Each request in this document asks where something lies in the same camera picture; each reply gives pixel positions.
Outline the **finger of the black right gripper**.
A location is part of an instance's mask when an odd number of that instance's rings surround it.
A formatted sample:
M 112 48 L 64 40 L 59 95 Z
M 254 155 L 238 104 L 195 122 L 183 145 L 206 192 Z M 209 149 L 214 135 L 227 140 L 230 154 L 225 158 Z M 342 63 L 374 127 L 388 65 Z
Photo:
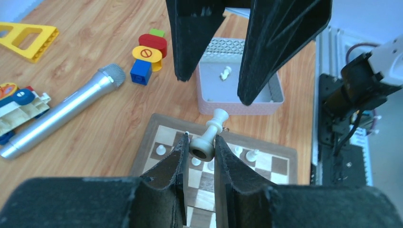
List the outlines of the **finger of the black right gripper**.
M 274 74 L 331 19 L 330 0 L 253 0 L 240 67 L 238 97 L 251 105 Z
M 174 72 L 188 81 L 225 17 L 221 0 L 167 0 Z

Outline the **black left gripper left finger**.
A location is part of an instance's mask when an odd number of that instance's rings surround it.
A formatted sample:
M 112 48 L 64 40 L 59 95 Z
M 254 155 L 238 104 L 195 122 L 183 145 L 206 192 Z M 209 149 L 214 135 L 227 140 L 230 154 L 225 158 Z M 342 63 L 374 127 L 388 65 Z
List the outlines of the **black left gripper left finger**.
M 138 177 L 44 177 L 22 182 L 0 211 L 3 228 L 181 228 L 189 136 Z

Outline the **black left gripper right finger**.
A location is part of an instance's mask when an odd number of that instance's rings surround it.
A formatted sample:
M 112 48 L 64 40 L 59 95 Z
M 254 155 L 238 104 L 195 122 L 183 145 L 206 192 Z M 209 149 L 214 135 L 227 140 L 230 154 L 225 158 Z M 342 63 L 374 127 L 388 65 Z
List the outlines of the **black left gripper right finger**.
M 375 187 L 277 185 L 215 138 L 219 228 L 400 228 L 395 206 Z

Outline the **white chess queen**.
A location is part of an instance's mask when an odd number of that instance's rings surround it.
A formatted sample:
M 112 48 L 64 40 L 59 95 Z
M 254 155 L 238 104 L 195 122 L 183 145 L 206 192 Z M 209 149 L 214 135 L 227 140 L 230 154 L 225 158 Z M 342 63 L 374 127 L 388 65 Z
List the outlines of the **white chess queen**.
M 203 162 L 210 162 L 214 158 L 215 136 L 223 131 L 223 123 L 228 118 L 229 114 L 223 109 L 217 108 L 213 111 L 213 118 L 206 122 L 206 132 L 201 137 L 190 141 L 189 150 L 193 157 Z

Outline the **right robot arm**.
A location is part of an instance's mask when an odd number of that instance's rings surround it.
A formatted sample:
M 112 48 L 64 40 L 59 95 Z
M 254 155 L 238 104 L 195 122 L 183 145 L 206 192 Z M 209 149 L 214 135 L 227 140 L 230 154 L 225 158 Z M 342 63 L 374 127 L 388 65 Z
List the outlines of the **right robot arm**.
M 277 70 L 286 64 L 331 18 L 329 0 L 168 0 L 174 71 L 188 81 L 224 21 L 227 7 L 250 8 L 237 95 L 251 105 Z M 343 118 L 373 109 L 403 87 L 402 39 L 375 47 L 346 64 L 343 85 L 323 103 Z

